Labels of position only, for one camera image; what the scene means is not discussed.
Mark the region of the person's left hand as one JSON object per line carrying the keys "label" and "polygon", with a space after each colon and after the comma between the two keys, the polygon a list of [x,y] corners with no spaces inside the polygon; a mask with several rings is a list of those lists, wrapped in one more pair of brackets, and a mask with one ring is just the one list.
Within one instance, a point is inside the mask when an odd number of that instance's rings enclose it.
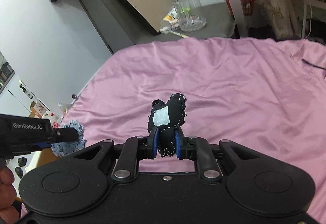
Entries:
{"label": "person's left hand", "polygon": [[15,223],[19,219],[18,211],[12,206],[16,198],[13,186],[14,175],[10,169],[1,169],[1,219],[5,223]]}

